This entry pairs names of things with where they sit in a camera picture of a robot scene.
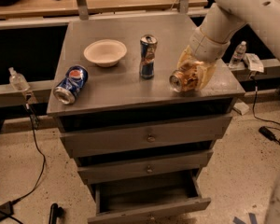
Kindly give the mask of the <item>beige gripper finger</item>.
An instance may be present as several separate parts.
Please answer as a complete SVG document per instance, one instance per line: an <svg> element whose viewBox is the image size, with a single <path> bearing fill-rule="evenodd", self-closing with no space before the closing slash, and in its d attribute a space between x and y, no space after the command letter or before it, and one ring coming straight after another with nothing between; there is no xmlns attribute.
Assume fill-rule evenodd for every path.
<svg viewBox="0 0 280 224"><path fill-rule="evenodd" d="M216 66L214 64L198 65L198 74L192 77L193 89L196 91L203 89L212 78L215 70Z"/></svg>
<svg viewBox="0 0 280 224"><path fill-rule="evenodd" d="M197 60L193 57L190 47L186 47L177 62L177 70L191 77L195 77L198 74L197 66Z"/></svg>

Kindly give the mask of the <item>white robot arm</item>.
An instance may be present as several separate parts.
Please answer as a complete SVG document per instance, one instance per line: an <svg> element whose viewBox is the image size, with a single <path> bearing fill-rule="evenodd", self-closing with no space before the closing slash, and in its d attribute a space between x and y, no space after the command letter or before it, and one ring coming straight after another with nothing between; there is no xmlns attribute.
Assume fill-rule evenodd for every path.
<svg viewBox="0 0 280 224"><path fill-rule="evenodd" d="M209 82L215 62L246 24L280 61L280 0L215 0L178 62L190 70L194 89Z"/></svg>

